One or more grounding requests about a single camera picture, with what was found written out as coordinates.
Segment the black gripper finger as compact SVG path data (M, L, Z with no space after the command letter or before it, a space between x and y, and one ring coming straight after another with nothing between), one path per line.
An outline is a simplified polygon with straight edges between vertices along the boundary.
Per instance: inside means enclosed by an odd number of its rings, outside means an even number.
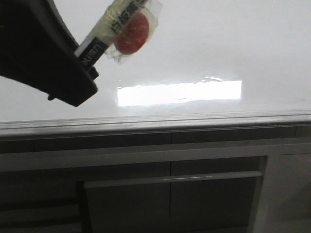
M83 67L77 48L54 1L0 2L1 76L77 107L97 93L99 75Z

